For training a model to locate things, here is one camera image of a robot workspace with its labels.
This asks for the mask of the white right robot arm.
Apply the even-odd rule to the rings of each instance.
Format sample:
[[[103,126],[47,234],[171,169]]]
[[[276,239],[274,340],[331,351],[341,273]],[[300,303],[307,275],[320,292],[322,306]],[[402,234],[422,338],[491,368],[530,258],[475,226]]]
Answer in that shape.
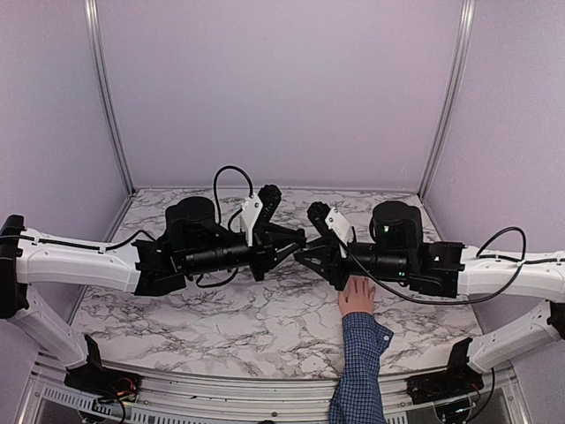
[[[294,254],[336,290],[350,276],[367,276],[385,290],[398,283],[435,306],[477,304],[507,293],[538,298],[528,314],[481,337],[455,344],[437,387],[454,396],[498,364],[564,338],[564,253],[500,253],[488,246],[423,240],[418,208],[384,201],[373,209],[371,241],[359,242],[353,226],[336,208],[314,202],[307,215],[319,237]]]

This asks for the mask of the blue checkered sleeve forearm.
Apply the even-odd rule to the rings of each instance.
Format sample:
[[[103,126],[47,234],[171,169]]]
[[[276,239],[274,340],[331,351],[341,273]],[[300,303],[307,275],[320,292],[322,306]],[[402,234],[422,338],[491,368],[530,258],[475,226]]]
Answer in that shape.
[[[343,318],[344,369],[328,410],[330,423],[384,423],[380,357],[394,333],[368,313]]]

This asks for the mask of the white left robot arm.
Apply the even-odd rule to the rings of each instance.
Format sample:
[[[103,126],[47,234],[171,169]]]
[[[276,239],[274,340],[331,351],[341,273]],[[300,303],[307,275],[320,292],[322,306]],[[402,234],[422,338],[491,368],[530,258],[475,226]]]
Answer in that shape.
[[[136,296],[160,297],[185,288],[187,281],[220,270],[247,267],[255,280],[305,246],[305,232],[272,223],[282,199],[265,185],[247,197],[240,230],[223,227],[214,203],[192,196],[165,211],[158,239],[132,236],[111,245],[57,239],[27,228],[23,216],[9,216],[1,229],[1,316],[56,356],[93,393],[112,380],[96,343],[80,335],[45,304],[36,284],[106,287]]]

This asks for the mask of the person's hand with long nails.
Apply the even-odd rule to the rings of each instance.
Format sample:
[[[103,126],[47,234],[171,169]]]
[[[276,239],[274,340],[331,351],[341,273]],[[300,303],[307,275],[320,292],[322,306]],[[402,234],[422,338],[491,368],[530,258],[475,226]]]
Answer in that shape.
[[[345,289],[338,294],[342,318],[348,314],[374,313],[375,284],[366,277],[350,276]]]

